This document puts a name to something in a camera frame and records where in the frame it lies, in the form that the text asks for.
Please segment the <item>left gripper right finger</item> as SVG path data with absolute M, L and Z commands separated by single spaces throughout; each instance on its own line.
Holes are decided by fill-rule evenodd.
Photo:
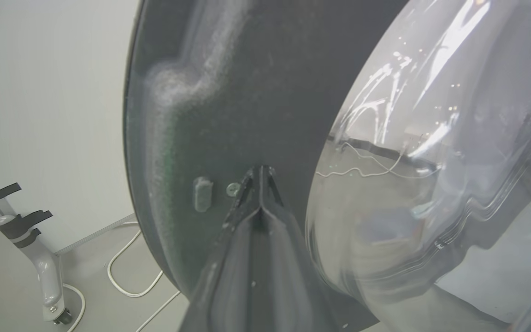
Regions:
M 274 170 L 259 167 L 259 207 L 270 242 L 274 332 L 336 332 L 337 325 Z

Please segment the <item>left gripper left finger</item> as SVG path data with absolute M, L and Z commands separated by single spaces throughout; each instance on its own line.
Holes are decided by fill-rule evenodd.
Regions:
M 260 173 L 259 166 L 245 173 L 179 332 L 249 332 L 251 232 L 260 209 Z

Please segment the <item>round black glass washer door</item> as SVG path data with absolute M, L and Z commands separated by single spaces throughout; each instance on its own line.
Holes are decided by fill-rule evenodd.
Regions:
M 124 149 L 189 303 L 270 166 L 336 332 L 531 332 L 531 0 L 142 0 Z M 249 332 L 271 267 L 259 209 Z

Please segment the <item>grey metal stand leg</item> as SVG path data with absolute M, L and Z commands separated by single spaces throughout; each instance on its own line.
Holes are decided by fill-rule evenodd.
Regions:
M 7 200 L 7 197 L 0 200 L 0 217 L 16 216 L 20 214 L 13 210 Z M 27 233 L 35 228 L 37 228 L 37 225 L 33 226 Z M 13 244 L 13 242 L 21 240 L 27 236 L 27 233 L 20 238 L 13 240 L 9 240 L 4 234 L 2 235 L 4 235 Z M 60 258 L 42 243 L 40 235 L 30 246 L 17 249 L 20 250 L 31 261 L 32 265 L 34 265 L 36 269 L 36 275 L 38 277 L 41 290 L 43 319 L 44 321 L 53 323 L 53 320 L 62 313 L 63 309 L 67 308 L 64 295 L 65 288 L 62 280 Z

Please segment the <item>black tape strip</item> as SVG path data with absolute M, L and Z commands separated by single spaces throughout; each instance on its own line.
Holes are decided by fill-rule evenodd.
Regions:
M 0 200 L 3 199 L 3 198 L 6 198 L 7 196 L 15 193 L 15 192 L 18 192 L 18 191 L 21 191 L 21 186 L 19 185 L 19 183 L 13 183 L 11 185 L 8 185 L 2 189 L 0 189 Z
M 41 232 L 40 232 L 39 229 L 37 229 L 37 228 L 32 229 L 29 233 L 27 233 L 27 236 L 25 236 L 21 240 L 17 240 L 16 242 L 13 242 L 13 244 L 19 249 L 26 248 L 26 247 L 30 246 L 31 244 L 33 244 L 37 240 L 37 237 L 40 234 L 41 234 Z
M 9 240 L 18 239 L 27 233 L 33 226 L 52 217 L 50 211 L 38 210 L 27 216 L 2 216 L 0 217 L 0 232 Z

